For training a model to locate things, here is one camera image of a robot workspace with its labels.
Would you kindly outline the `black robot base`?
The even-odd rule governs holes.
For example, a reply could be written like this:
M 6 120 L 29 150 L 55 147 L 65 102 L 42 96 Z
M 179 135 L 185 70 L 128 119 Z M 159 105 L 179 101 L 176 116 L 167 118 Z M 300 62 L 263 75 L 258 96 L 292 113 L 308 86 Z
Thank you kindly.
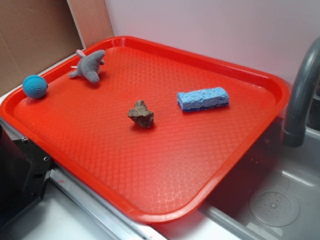
M 43 199 L 52 157 L 32 140 L 12 140 L 0 128 L 0 228 Z

